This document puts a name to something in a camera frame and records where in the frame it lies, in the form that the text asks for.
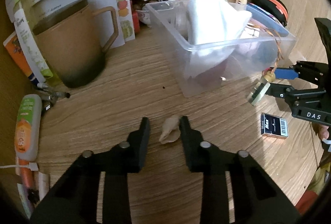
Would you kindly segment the person's hand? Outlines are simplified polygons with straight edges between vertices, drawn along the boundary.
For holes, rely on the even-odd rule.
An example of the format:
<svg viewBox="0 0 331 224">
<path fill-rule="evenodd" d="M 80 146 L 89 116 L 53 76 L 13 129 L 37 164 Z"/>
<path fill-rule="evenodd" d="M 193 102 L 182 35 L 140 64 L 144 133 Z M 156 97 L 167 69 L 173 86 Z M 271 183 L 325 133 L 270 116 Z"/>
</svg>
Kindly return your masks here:
<svg viewBox="0 0 331 224">
<path fill-rule="evenodd" d="M 330 146 L 329 126 L 318 124 L 318 136 L 325 145 Z"/>
</svg>

